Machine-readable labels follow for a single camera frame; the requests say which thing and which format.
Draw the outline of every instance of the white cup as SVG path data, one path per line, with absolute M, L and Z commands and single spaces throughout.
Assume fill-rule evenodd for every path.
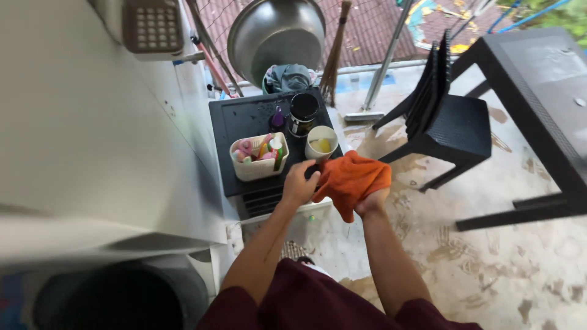
M 330 152 L 323 153 L 320 151 L 315 150 L 310 146 L 310 142 L 326 139 L 330 144 Z M 336 136 L 336 132 L 328 126 L 316 126 L 314 127 L 310 133 L 308 133 L 308 139 L 306 140 L 306 159 L 315 159 L 317 163 L 321 163 L 325 159 L 330 158 L 330 155 L 336 150 L 338 147 L 338 137 Z

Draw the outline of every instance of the forearm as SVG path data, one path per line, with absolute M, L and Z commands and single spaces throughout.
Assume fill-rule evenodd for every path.
M 242 287 L 257 305 L 265 296 L 284 244 L 289 223 L 298 207 L 280 202 L 253 238 L 230 266 L 220 291 L 229 287 Z
M 363 230 L 371 273 L 385 314 L 395 316 L 409 300 L 423 298 L 431 302 L 428 288 L 393 232 L 385 210 L 366 214 Z

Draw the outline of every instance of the metal bowl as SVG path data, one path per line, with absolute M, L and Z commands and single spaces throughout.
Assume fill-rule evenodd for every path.
M 326 21 L 313 0 L 254 0 L 232 24 L 228 59 L 241 77 L 261 88 L 273 64 L 316 69 L 325 35 Z

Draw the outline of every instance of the black table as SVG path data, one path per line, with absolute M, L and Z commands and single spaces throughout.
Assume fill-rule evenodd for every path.
M 319 103 L 314 126 L 332 127 L 318 88 L 309 88 L 306 93 L 316 96 Z M 289 156 L 283 172 L 278 176 L 249 182 L 243 182 L 237 178 L 228 150 L 236 140 L 269 133 L 269 117 L 275 112 L 275 106 L 279 105 L 284 115 L 288 115 L 289 105 L 294 95 L 296 93 L 277 93 L 214 101 L 208 104 L 224 194 L 226 197 L 242 196 L 250 217 L 272 212 L 281 200 L 285 176 L 288 174 L 289 168 L 293 164 L 306 160 L 304 155 L 306 138 L 291 135 L 287 127 L 284 126 L 282 132 L 289 147 Z M 343 154 L 339 146 L 331 158 L 335 159 L 340 156 Z M 312 173 L 317 170 L 318 166 L 309 168 L 306 171 L 306 178 L 309 179 Z
M 476 63 L 560 193 L 514 201 L 515 210 L 457 221 L 459 230 L 587 214 L 587 58 L 562 28 L 487 35 L 453 65 L 453 80 Z

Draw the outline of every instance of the orange cloth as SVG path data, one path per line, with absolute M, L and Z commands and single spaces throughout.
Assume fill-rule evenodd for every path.
M 369 194 L 392 185 L 392 168 L 375 159 L 360 157 L 351 150 L 344 157 L 321 164 L 320 189 L 312 197 L 317 203 L 330 197 L 342 219 L 352 223 L 355 205 Z

